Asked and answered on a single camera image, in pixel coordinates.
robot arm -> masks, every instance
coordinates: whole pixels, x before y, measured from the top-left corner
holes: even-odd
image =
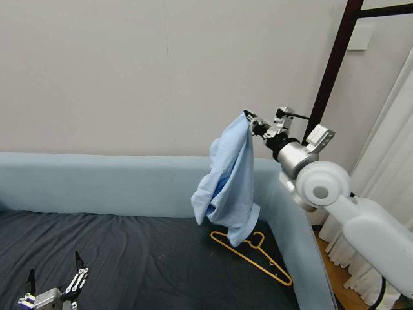
[[[34,270],[30,270],[30,274],[25,284],[25,291],[27,294],[18,301],[21,308],[35,310],[76,310],[76,300],[88,278],[89,268],[86,268],[77,251],[75,252],[75,260],[77,272],[63,293],[60,289],[55,287],[36,296]]]
[[[297,116],[292,109],[278,109],[274,124],[247,110],[244,113],[252,133],[264,139],[280,162],[280,182],[294,201],[308,212],[324,208],[333,215],[349,244],[400,293],[413,298],[413,234],[376,202],[350,197],[350,176],[345,169],[319,161],[319,152],[334,132],[318,125],[303,146],[288,136]]]

light blue bed frame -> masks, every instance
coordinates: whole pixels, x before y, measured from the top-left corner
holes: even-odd
[[[0,153],[0,210],[193,217],[201,157]],[[274,160],[255,160],[254,201],[268,222],[303,310],[337,309],[306,214],[278,182]]]

white wall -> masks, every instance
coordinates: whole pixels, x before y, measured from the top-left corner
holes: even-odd
[[[346,3],[116,2],[0,2],[1,151],[207,155],[243,108],[309,114]],[[348,170],[413,45],[412,17],[390,18],[348,53],[323,120]]]

black metal frame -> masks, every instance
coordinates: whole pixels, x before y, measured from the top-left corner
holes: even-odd
[[[320,124],[323,117],[328,99],[331,95],[334,82],[336,81],[341,63],[347,50],[348,42],[350,41],[356,22],[359,18],[392,16],[401,14],[413,13],[413,3],[407,5],[387,6],[384,8],[372,8],[362,10],[364,0],[348,0],[344,10],[341,23],[337,31],[336,40],[328,59],[323,79],[321,80],[320,88],[317,93],[316,101],[312,108],[310,120],[304,133],[303,145],[306,145],[306,138],[312,132],[315,126]]]

dark blue bed sheet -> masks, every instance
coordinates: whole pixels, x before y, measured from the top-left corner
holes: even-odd
[[[212,230],[225,232],[193,218],[0,212],[1,309],[20,309],[31,268],[38,293],[65,288],[76,272],[75,250],[90,269],[79,310],[299,309],[293,287],[213,241]],[[259,221],[256,231],[285,268],[270,227]],[[237,249],[274,270],[247,244]]]

